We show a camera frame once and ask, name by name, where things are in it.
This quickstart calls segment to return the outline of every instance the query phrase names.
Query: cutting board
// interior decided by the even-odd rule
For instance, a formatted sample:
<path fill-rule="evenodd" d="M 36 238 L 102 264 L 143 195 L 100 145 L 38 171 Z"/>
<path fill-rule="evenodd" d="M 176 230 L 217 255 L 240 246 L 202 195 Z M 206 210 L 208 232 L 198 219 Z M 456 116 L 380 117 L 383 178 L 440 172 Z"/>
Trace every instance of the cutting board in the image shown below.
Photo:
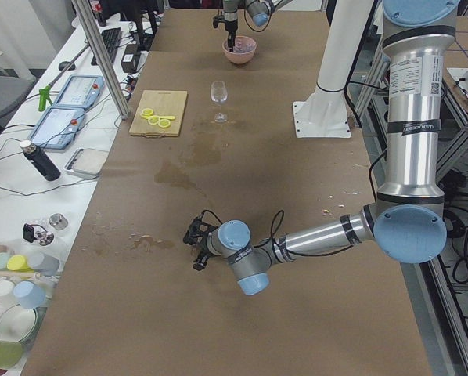
<path fill-rule="evenodd" d="M 146 137 L 177 137 L 182 127 L 185 102 L 187 100 L 186 91 L 171 90 L 144 90 L 139 106 L 130 127 L 130 135 Z M 155 115 L 175 116 L 168 128 L 160 128 L 157 125 L 150 125 L 140 114 L 145 108 L 152 108 Z"/>

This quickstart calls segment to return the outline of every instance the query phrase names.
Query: green clamp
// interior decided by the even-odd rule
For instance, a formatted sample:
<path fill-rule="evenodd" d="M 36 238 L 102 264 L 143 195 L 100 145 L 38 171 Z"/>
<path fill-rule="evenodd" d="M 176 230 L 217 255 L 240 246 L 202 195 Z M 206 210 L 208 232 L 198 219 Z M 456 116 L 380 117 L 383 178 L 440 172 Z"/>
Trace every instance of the green clamp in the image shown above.
<path fill-rule="evenodd" d="M 49 91 L 51 90 L 51 85 L 46 85 L 45 88 L 39 89 L 39 112 L 46 110 L 46 102 L 52 104 L 52 100 L 49 97 Z"/>

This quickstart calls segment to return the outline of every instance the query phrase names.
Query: wine glass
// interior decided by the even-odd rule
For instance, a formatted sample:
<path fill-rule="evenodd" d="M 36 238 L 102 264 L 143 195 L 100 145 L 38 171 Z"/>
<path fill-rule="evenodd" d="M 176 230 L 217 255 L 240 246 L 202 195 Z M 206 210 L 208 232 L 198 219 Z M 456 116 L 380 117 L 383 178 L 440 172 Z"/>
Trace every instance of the wine glass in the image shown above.
<path fill-rule="evenodd" d="M 227 115 L 221 112 L 221 105 L 227 101 L 227 88 L 225 82 L 215 81 L 211 84 L 211 100 L 220 106 L 220 112 L 215 115 L 216 123 L 224 123 L 227 121 Z"/>

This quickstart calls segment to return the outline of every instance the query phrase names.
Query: pink bowl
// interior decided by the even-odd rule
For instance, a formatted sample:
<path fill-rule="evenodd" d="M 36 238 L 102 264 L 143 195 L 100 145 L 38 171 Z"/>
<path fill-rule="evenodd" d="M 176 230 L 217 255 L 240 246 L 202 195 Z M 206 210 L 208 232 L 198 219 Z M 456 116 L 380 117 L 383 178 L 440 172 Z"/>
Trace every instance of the pink bowl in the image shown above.
<path fill-rule="evenodd" d="M 229 48 L 227 47 L 227 41 L 222 43 L 221 47 L 224 50 L 225 57 L 229 59 L 231 63 L 245 64 L 249 62 L 255 55 L 257 43 L 250 37 L 239 36 L 236 37 L 236 46 L 234 47 L 234 52 L 229 51 Z"/>

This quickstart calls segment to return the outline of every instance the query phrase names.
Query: keyboard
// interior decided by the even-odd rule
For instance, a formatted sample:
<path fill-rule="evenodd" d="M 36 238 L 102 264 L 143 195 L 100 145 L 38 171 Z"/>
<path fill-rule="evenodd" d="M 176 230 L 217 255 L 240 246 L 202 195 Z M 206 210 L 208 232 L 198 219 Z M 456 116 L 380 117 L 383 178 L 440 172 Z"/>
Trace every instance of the keyboard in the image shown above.
<path fill-rule="evenodd" d="M 109 53 L 110 61 L 113 63 L 116 59 L 117 47 L 119 47 L 119 41 L 121 40 L 121 28 L 115 27 L 114 29 L 102 30 L 103 44 L 106 46 L 107 52 Z M 96 63 L 96 57 L 93 56 L 92 65 L 98 65 Z"/>

